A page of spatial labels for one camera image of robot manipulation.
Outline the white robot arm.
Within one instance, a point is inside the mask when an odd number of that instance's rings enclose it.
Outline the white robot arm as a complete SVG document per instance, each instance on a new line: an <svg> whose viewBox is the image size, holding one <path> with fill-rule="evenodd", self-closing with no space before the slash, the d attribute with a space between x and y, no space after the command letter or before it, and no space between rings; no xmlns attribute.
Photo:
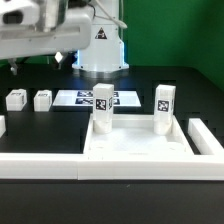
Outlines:
<svg viewBox="0 0 224 224"><path fill-rule="evenodd" d="M111 77L129 68L123 11L124 0L0 0L0 60L16 73L18 58L53 55L61 64L74 53L75 71Z"/></svg>

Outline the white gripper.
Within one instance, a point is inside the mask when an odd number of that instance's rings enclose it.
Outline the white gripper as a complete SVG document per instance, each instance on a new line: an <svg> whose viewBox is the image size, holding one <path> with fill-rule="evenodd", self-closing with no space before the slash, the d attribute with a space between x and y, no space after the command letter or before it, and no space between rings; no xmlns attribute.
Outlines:
<svg viewBox="0 0 224 224"><path fill-rule="evenodd" d="M17 75L19 57L55 54L86 48L91 39L93 9L68 7L69 0L0 0L0 59L8 59Z"/></svg>

